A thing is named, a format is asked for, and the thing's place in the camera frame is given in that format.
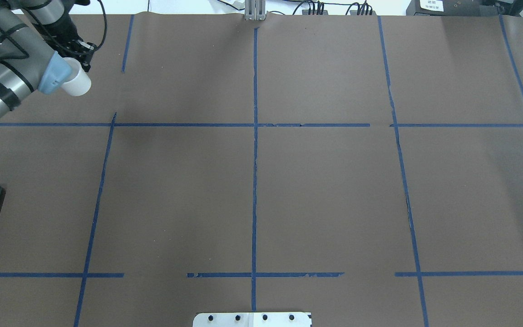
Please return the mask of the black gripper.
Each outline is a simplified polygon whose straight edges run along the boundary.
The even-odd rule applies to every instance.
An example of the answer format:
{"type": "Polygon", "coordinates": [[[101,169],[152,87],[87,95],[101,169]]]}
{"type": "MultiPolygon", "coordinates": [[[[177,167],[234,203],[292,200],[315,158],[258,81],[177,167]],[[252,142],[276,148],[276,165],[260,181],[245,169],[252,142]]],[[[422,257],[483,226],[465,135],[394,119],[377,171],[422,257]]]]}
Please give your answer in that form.
{"type": "Polygon", "coordinates": [[[58,20],[48,24],[39,20],[39,33],[60,56],[73,58],[79,62],[86,73],[90,71],[96,44],[86,42],[80,37],[77,27],[68,13],[62,14],[58,20]]]}

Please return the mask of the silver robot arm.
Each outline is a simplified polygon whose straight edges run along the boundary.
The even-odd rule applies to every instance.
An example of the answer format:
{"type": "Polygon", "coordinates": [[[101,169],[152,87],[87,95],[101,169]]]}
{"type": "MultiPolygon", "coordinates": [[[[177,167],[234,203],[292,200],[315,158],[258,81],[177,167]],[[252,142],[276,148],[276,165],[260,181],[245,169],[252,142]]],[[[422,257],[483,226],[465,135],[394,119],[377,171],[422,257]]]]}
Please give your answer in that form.
{"type": "Polygon", "coordinates": [[[35,91],[71,96],[91,88],[100,45],[85,41],[71,16],[89,0],[0,0],[0,118],[35,91]]]}

